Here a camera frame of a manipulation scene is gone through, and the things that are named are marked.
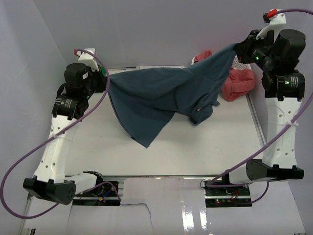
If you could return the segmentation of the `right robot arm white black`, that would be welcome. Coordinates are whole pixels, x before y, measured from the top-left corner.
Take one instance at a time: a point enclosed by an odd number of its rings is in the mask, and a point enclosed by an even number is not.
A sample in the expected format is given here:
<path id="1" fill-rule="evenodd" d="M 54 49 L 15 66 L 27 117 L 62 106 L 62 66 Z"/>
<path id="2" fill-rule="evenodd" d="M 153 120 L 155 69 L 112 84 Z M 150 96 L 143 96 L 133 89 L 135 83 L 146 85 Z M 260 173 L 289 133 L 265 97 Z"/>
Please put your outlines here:
<path id="1" fill-rule="evenodd" d="M 278 36 L 271 30 L 264 38 L 259 30 L 235 46 L 242 64 L 255 63 L 262 71 L 268 111 L 268 132 L 261 159 L 248 160 L 243 166 L 222 176 L 221 190 L 233 195 L 239 185 L 256 181 L 300 180 L 304 170 L 295 158 L 294 118 L 300 113 L 305 93 L 305 77 L 296 66 L 306 46 L 306 36 L 294 29 L 283 29 Z"/>

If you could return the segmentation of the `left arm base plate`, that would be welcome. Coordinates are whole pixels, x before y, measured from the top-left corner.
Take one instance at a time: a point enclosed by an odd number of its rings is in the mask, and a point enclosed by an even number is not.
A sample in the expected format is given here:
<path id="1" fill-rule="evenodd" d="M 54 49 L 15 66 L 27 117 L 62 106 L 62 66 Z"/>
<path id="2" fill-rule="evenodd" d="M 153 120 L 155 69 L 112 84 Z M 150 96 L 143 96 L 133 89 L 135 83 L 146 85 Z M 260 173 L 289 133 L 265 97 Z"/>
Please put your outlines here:
<path id="1" fill-rule="evenodd" d="M 118 199 L 113 186 L 110 184 L 103 184 L 98 187 L 94 193 L 87 192 L 79 194 L 74 197 L 72 204 L 74 206 L 120 206 L 120 200 Z"/>

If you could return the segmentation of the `blue t shirt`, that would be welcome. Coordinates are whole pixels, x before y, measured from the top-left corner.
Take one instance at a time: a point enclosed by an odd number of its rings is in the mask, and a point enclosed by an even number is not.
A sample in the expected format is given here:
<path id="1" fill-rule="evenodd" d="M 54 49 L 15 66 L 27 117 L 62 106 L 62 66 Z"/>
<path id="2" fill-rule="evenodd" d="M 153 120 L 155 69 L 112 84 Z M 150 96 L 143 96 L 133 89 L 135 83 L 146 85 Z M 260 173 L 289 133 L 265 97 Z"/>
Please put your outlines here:
<path id="1" fill-rule="evenodd" d="M 149 68 L 111 76 L 109 97 L 127 134 L 144 147 L 179 113 L 199 125 L 218 106 L 236 53 L 230 44 L 186 68 Z"/>

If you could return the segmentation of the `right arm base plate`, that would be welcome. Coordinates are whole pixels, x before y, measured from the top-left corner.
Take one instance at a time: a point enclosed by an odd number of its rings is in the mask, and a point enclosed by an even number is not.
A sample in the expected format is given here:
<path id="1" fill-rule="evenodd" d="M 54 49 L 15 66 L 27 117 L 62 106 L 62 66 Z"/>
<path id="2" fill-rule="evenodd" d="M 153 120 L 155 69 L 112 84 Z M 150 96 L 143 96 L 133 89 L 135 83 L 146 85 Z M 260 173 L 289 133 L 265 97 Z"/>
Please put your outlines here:
<path id="1" fill-rule="evenodd" d="M 252 200 L 248 185 L 239 187 L 214 188 L 208 187 L 209 179 L 203 179 L 200 187 L 204 189 L 207 208 L 251 207 Z"/>

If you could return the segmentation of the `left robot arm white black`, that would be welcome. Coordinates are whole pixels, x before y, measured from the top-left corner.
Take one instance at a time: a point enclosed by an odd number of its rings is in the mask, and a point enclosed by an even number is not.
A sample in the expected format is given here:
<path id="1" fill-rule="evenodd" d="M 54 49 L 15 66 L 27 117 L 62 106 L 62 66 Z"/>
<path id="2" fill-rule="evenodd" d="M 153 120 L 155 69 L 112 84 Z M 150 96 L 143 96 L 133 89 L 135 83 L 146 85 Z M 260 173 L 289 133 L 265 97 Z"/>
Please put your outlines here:
<path id="1" fill-rule="evenodd" d="M 42 159 L 32 178 L 26 178 L 23 188 L 38 199 L 68 205 L 78 193 L 88 190 L 92 195 L 103 191 L 103 183 L 95 174 L 84 172 L 66 176 L 65 167 L 70 145 L 79 121 L 96 92 L 104 92 L 107 78 L 98 64 L 72 63 L 64 72 L 65 83 L 56 95 L 52 108 L 52 141 L 45 146 Z"/>

